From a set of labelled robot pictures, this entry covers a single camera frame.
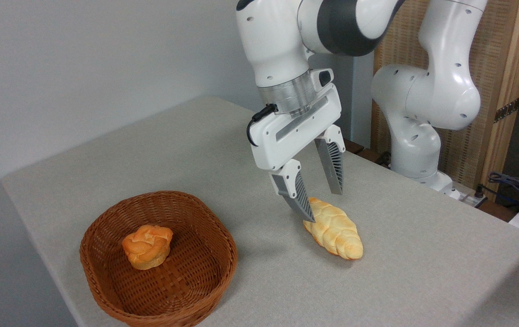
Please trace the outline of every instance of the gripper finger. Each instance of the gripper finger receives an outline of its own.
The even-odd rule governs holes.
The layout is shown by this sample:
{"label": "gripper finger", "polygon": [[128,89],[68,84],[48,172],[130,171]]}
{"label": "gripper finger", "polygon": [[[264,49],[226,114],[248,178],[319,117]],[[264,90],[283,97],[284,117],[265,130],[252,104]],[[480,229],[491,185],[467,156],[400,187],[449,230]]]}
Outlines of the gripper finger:
{"label": "gripper finger", "polygon": [[271,172],[276,192],[283,196],[288,205],[305,221],[315,222],[307,198],[306,188],[300,174],[299,161],[291,159],[276,172]]}
{"label": "gripper finger", "polygon": [[342,187],[344,186],[342,153],[346,151],[346,147],[340,128],[336,125],[331,125],[314,141],[322,167],[326,173],[330,191],[334,194],[342,194]]}

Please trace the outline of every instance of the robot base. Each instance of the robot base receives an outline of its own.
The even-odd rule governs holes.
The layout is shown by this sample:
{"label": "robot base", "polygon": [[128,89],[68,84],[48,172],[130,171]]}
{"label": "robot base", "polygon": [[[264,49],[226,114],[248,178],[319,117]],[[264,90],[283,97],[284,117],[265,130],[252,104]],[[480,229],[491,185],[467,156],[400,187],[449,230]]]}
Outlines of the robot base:
{"label": "robot base", "polygon": [[415,182],[428,186],[435,191],[448,195],[454,199],[459,199],[461,194],[453,187],[453,181],[446,174],[437,171],[427,178],[411,178]]}

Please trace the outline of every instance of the table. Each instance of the table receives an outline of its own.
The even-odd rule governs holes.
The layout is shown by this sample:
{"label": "table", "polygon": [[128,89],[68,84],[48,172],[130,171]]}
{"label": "table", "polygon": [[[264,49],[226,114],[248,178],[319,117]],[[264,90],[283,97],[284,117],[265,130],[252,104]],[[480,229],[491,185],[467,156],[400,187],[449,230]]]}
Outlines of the table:
{"label": "table", "polygon": [[76,322],[123,326],[95,304],[79,263],[87,227],[137,194],[199,197],[232,234],[237,271],[200,326],[519,326],[519,228],[345,155],[331,194],[314,145],[297,159],[309,195],[346,211],[365,247],[345,261],[318,246],[257,169],[251,112],[189,101],[5,176]]}

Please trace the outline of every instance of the white wall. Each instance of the white wall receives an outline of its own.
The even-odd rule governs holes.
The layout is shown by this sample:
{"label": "white wall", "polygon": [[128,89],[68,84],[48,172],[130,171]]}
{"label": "white wall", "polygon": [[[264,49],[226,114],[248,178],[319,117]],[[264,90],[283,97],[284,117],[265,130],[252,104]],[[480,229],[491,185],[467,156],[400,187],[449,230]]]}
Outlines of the white wall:
{"label": "white wall", "polygon": [[[200,95],[261,109],[236,2],[0,0],[0,178]],[[73,324],[0,190],[0,326]]]}

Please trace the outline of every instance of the wicker panel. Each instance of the wicker panel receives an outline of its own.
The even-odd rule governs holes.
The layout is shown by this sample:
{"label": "wicker panel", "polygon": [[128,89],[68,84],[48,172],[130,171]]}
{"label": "wicker panel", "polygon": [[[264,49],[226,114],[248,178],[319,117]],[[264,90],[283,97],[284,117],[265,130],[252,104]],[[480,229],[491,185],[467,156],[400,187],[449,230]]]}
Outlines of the wicker panel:
{"label": "wicker panel", "polygon": [[[171,228],[168,258],[137,270],[122,240],[142,225]],[[196,197],[177,191],[117,203],[88,228],[79,248],[98,306],[133,327],[194,326],[218,305],[237,264],[231,234]]]}
{"label": "wicker panel", "polygon": [[[499,83],[515,19],[513,0],[490,0],[475,33],[470,53],[473,82],[481,94],[481,109],[468,128],[437,130],[441,138],[439,170],[454,181],[473,188],[479,182],[496,110]],[[429,0],[408,0],[396,15],[382,44],[376,50],[375,71],[386,64],[409,64],[427,68],[428,58],[419,44],[418,31]],[[373,104],[371,147],[390,151],[390,132],[378,105]]]}

